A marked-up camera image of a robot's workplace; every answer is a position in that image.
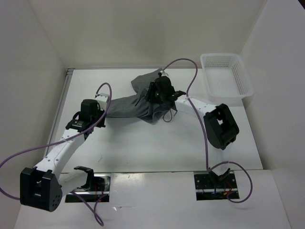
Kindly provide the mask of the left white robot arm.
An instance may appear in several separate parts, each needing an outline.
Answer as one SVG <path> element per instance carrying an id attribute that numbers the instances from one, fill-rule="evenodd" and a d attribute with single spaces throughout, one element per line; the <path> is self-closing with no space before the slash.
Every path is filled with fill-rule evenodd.
<path id="1" fill-rule="evenodd" d="M 105 117 L 110 98 L 98 95 L 84 99 L 81 109 L 65 127 L 57 144 L 33 168 L 24 168 L 20 174 L 20 203 L 25 206 L 53 212 L 66 194 L 76 188 L 91 190 L 95 185 L 91 168 L 76 166 L 66 178 L 62 170 L 75 151 L 86 141 L 94 128 L 105 127 Z"/>

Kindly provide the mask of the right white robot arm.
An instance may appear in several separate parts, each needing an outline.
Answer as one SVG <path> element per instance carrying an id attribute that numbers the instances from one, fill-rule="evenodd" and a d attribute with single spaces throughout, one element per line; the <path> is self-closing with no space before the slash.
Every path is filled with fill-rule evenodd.
<path id="1" fill-rule="evenodd" d="M 175 91 L 167 76 L 159 76 L 150 83 L 145 100 L 197 117 L 205 130 L 205 143 L 216 149 L 225 150 L 239 134 L 239 127 L 227 105 L 192 100 L 185 92 Z"/>

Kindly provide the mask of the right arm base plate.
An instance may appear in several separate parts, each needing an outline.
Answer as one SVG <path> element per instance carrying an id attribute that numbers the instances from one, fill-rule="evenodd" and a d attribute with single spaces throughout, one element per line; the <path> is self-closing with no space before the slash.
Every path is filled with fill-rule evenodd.
<path id="1" fill-rule="evenodd" d="M 239 193 L 234 172 L 227 170 L 222 175 L 212 174 L 207 171 L 194 172 L 196 200 L 238 200 Z"/>

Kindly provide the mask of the grey shorts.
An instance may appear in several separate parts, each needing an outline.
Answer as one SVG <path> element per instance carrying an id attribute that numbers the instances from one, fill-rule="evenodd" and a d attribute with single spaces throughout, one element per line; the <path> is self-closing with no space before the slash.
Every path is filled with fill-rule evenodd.
<path id="1" fill-rule="evenodd" d="M 155 124 L 170 110 L 173 110 L 173 107 L 169 108 L 165 104 L 156 104 L 145 100 L 150 83 L 158 77 L 158 73 L 161 71 L 159 68 L 134 78 L 131 85 L 135 95 L 111 100 L 107 116 L 109 118 L 140 118 L 149 124 Z"/>

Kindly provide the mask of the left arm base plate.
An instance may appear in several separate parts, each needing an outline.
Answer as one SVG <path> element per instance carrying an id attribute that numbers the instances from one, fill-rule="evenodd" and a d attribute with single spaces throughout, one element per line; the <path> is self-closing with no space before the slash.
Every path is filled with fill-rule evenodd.
<path id="1" fill-rule="evenodd" d="M 94 182 L 90 189 L 76 188 L 73 192 L 88 203 L 109 202 L 111 174 L 95 173 Z"/>

